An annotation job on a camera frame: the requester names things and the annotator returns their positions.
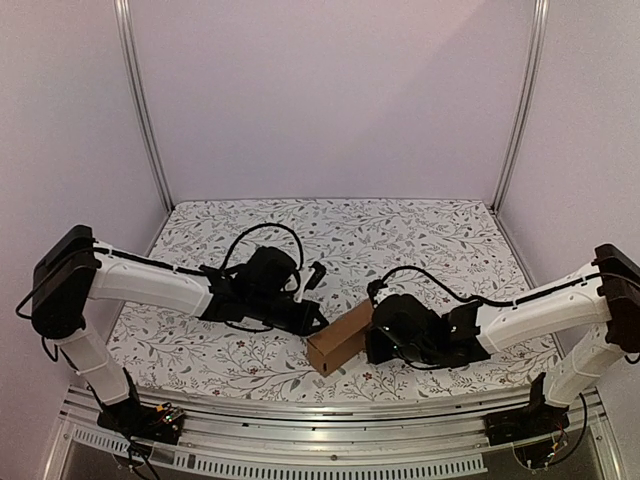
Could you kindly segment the brown cardboard box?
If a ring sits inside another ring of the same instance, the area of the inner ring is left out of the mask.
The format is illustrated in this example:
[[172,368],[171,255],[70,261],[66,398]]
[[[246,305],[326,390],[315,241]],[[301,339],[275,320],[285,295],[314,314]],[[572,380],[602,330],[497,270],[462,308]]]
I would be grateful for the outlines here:
[[307,360],[323,377],[336,372],[365,348],[373,306],[366,299],[307,339]]

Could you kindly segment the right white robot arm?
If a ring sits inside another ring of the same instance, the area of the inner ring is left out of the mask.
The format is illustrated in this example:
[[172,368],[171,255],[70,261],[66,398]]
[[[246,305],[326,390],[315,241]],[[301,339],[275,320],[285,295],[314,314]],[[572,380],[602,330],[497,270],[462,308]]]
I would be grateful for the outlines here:
[[593,261],[513,300],[454,294],[457,306],[437,314],[415,296],[397,293],[392,275],[372,281],[365,351],[371,364],[399,359],[416,369],[461,368],[525,340],[577,326],[587,334],[541,380],[541,395],[517,415],[537,436],[614,363],[639,351],[639,266],[612,244]]

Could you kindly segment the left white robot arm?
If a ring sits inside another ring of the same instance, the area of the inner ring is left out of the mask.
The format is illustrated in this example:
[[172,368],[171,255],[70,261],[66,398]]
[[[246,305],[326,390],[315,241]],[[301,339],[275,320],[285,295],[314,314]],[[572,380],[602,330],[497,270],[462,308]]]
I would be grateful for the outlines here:
[[258,321],[263,331],[309,337],[328,326],[319,303],[305,294],[326,269],[272,246],[258,247],[244,263],[196,269],[153,260],[97,240],[90,227],[76,225],[36,264],[31,291],[16,315],[52,342],[86,381],[111,419],[128,434],[148,426],[126,370],[85,319],[87,302],[109,300],[164,308],[202,321],[240,328]]

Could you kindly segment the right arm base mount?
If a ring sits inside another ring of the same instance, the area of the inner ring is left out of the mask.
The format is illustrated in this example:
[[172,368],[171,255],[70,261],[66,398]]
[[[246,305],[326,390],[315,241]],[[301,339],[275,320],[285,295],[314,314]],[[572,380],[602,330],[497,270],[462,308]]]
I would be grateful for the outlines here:
[[482,418],[484,435],[490,446],[512,445],[517,462],[525,469],[547,469],[568,460],[581,446],[588,426],[588,406],[582,393],[583,421],[578,438],[567,453],[559,453],[570,443],[568,407],[546,403],[543,385],[546,374],[539,374],[532,382],[528,403],[523,407],[498,411]]

